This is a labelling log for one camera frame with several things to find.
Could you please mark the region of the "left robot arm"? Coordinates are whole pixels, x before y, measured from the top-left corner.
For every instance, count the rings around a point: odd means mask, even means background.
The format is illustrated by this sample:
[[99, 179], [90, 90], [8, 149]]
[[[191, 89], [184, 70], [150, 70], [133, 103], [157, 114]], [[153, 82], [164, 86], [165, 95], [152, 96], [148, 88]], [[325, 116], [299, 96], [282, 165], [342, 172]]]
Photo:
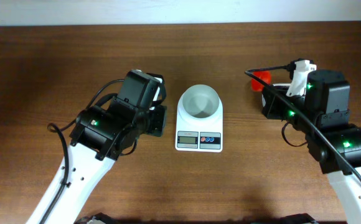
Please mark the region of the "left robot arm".
[[93, 189], [141, 135], [160, 137], [166, 122], [162, 75], [130, 70], [119, 93], [94, 97], [73, 123], [70, 142], [55, 124], [63, 160], [28, 223], [74, 223]]

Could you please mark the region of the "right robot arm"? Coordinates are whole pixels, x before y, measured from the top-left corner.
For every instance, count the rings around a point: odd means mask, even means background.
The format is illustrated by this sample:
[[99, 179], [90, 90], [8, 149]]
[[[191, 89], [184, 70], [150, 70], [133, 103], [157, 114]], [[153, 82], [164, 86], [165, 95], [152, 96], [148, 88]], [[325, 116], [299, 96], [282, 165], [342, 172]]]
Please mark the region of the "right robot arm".
[[305, 135], [310, 155], [336, 192], [348, 223], [361, 223], [361, 127], [349, 121], [350, 84], [342, 73], [308, 73], [301, 95], [276, 84], [262, 90], [263, 114]]

